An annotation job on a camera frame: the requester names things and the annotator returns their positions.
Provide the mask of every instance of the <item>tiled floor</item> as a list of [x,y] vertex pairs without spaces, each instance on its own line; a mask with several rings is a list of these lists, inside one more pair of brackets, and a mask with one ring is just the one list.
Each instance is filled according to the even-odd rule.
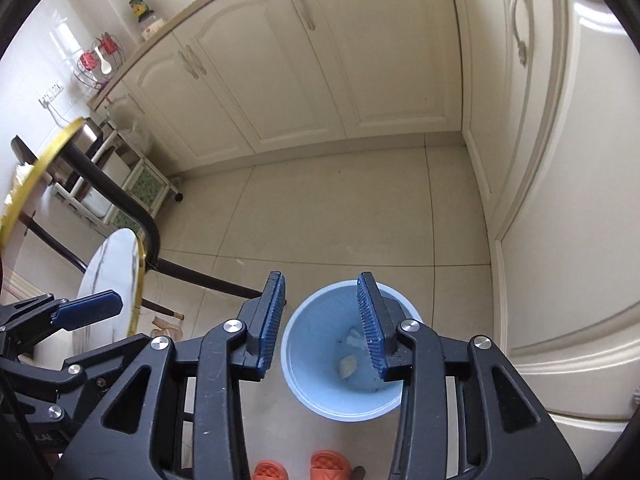
[[[307,296],[371,270],[441,335],[492,334],[486,229],[466,148],[292,160],[189,180],[181,191],[184,201],[158,218],[162,256],[257,289],[270,270],[280,270],[288,300],[281,332]],[[145,297],[184,313],[185,338],[204,335],[242,304],[153,272]],[[141,317],[142,332],[152,318]],[[306,480],[311,454],[335,449],[363,465],[367,480],[388,478],[399,410],[360,423],[322,418],[289,391],[276,352],[261,383],[241,386],[251,466],[277,460],[291,480]],[[188,396],[193,402],[192,388]]]

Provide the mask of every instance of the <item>white spoon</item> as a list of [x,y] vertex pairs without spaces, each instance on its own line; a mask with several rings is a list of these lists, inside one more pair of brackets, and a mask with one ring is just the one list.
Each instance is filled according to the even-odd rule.
[[102,57],[102,53],[100,52],[100,49],[98,47],[95,47],[94,50],[95,50],[95,53],[100,58],[100,71],[104,75],[110,74],[112,70],[111,63],[109,63],[106,59]]

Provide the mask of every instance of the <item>slipper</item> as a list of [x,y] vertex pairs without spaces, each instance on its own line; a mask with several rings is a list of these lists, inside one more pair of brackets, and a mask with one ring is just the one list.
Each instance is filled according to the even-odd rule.
[[273,460],[260,460],[255,467],[253,480],[289,480],[287,470],[282,464]]
[[311,480],[349,480],[351,465],[337,451],[316,451],[311,457]]

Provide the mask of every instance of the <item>white door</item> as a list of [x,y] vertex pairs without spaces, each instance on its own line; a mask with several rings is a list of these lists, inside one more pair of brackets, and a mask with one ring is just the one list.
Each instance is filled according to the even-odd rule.
[[188,158],[174,139],[140,105],[124,81],[119,81],[109,92],[100,104],[98,113],[112,119],[117,128],[128,130],[136,121],[140,130],[151,134],[154,145],[148,157],[164,174],[177,173],[190,166]]
[[588,473],[640,384],[640,56],[601,0],[532,2],[532,170],[490,226],[501,343]]
[[214,0],[175,35],[256,152],[345,138],[291,0]]
[[460,131],[453,0],[292,0],[348,137]]
[[[465,73],[462,131],[489,221],[522,129],[535,56],[527,12],[530,0],[456,0],[456,6]],[[514,34],[524,46],[522,59]]]
[[191,167],[254,152],[173,34],[147,52],[124,81],[180,146]]

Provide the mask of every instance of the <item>cabinet handle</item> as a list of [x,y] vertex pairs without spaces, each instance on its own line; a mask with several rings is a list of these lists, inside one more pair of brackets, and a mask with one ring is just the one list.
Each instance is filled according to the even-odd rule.
[[181,50],[178,51],[178,56],[180,56],[180,59],[182,60],[182,63],[184,64],[184,69],[187,72],[189,72],[193,76],[194,79],[199,79],[200,76],[193,69],[193,66],[191,66],[191,63],[189,63],[189,61],[187,60],[187,57],[184,55],[184,53]]
[[516,5],[518,0],[511,0],[511,30],[513,31],[513,37],[518,45],[518,58],[522,66],[527,65],[527,45],[520,39],[518,34],[518,24],[516,23]]
[[193,59],[193,62],[198,67],[198,70],[200,70],[200,73],[202,75],[207,75],[207,69],[204,68],[204,65],[200,61],[200,58],[196,55],[196,53],[193,51],[193,49],[191,48],[190,45],[187,45],[187,51],[188,51],[189,55],[191,56],[191,59]]
[[137,101],[137,99],[135,97],[133,97],[133,95],[131,95],[130,93],[127,94],[129,96],[129,99],[131,99],[131,101],[133,102],[133,104],[136,105],[136,108],[138,109],[138,111],[143,114],[146,115],[145,109],[140,106],[140,103]]
[[296,9],[298,10],[298,13],[302,17],[302,19],[306,21],[306,26],[309,28],[309,30],[316,30],[316,24],[309,17],[309,12],[306,8],[305,1],[295,0],[294,5],[296,6]]

